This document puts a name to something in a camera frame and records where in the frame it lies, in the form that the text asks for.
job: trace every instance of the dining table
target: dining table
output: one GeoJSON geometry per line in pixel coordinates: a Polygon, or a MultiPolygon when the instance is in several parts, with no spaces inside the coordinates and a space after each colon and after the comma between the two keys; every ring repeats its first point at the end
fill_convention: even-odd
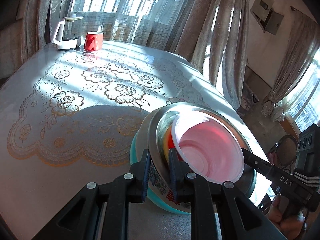
{"type": "MultiPolygon", "coordinates": [[[[129,171],[132,139],[144,118],[176,102],[211,108],[267,160],[223,95],[183,57],[103,41],[99,51],[47,44],[0,89],[0,214],[18,240],[37,232],[88,182],[129,171]]],[[[250,200],[271,182],[257,173],[250,200]]],[[[190,239],[190,215],[150,200],[130,204],[128,239],[190,239]]]]}

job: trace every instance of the black device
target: black device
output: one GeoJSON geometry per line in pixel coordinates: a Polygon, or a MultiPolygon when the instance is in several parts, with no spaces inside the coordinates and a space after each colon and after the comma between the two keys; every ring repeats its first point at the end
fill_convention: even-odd
{"type": "MultiPolygon", "coordinates": [[[[292,175],[302,181],[311,190],[317,191],[320,186],[320,127],[316,124],[312,124],[310,127],[300,133],[297,145],[297,159],[294,171],[292,175]]],[[[283,218],[287,218],[292,215],[297,215],[303,208],[307,208],[308,211],[314,212],[315,209],[306,207],[291,195],[284,196],[283,188],[280,184],[277,184],[279,188],[278,193],[281,193],[281,200],[279,204],[279,210],[283,213],[283,218]]]]}
{"type": "MultiPolygon", "coordinates": [[[[295,203],[315,210],[320,194],[298,178],[242,149],[244,161],[267,179],[278,183],[282,194],[295,203]]],[[[142,203],[147,194],[150,155],[144,150],[141,162],[113,182],[97,185],[89,182],[50,220],[33,240],[94,240],[100,225],[102,204],[107,203],[102,223],[102,240],[127,240],[129,203],[142,203]]],[[[191,203],[191,240],[285,240],[282,233],[230,181],[222,185],[208,182],[191,172],[169,150],[171,189],[179,202],[191,203]],[[217,209],[220,231],[215,220],[217,209]]],[[[320,234],[320,215],[304,240],[316,240],[320,234]]]]}

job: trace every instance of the silver bolt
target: silver bolt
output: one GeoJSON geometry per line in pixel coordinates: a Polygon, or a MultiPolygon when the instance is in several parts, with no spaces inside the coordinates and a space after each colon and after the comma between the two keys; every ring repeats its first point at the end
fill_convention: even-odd
{"type": "Polygon", "coordinates": [[[187,178],[189,178],[189,179],[195,179],[196,176],[197,176],[197,174],[195,174],[194,172],[187,173],[187,178]]]}
{"type": "Polygon", "coordinates": [[[89,182],[88,184],[87,184],[87,188],[88,189],[93,189],[93,188],[95,188],[97,186],[97,184],[95,184],[94,182],[89,182]]]}
{"type": "Polygon", "coordinates": [[[126,174],[123,175],[123,177],[125,179],[132,179],[133,178],[133,174],[132,173],[126,173],[126,174]]]}
{"type": "Polygon", "coordinates": [[[224,183],[224,186],[225,186],[226,188],[233,188],[233,183],[232,183],[231,181],[226,181],[226,182],[224,183]]]}

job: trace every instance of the electric kettle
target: electric kettle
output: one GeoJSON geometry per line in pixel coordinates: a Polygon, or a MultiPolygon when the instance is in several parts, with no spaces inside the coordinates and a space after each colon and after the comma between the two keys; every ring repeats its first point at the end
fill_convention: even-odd
{"type": "Polygon", "coordinates": [[[58,22],[52,36],[52,43],[58,50],[70,50],[81,44],[82,17],[64,17],[58,22]]]}

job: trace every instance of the human hand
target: human hand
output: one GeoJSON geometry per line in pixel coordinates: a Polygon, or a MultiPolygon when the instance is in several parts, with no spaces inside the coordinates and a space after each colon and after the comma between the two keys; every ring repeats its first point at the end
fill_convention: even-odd
{"type": "Polygon", "coordinates": [[[279,203],[280,194],[274,197],[266,217],[284,234],[288,240],[293,240],[300,234],[305,217],[302,212],[300,212],[298,215],[282,220],[282,214],[278,209],[279,203]]]}

